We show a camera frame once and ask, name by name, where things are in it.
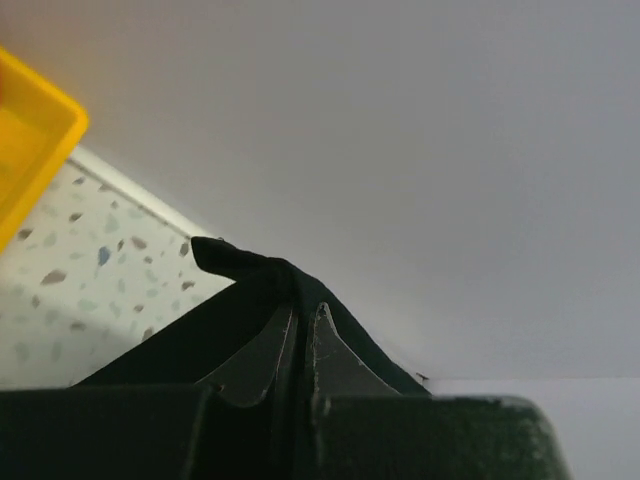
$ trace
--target yellow tray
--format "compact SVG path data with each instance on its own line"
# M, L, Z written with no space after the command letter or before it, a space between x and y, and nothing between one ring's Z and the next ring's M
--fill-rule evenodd
M78 103L0 47L0 251L88 125Z

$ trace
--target white wall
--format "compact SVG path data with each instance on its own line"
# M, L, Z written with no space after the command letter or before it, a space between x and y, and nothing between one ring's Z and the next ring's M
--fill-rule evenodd
M640 376L640 3L4 0L86 145L440 378Z
M553 424L576 480L634 480L640 472L640 379L441 380L437 394L519 395Z

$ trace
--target speckled countertop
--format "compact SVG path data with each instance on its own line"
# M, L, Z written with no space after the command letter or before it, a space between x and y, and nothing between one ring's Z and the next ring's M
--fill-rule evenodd
M73 159L0 254L0 388L76 383L229 284Z

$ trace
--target white surface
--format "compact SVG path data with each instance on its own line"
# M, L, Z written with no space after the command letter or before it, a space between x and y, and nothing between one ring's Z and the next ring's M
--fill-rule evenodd
M576 480L635 480L640 472L640 379L440 380L436 394L519 395L555 427Z
M640 3L5 0L87 145L430 377L639 376Z
M0 389L76 383L231 283L197 268L187 220L100 165L76 150L0 255Z

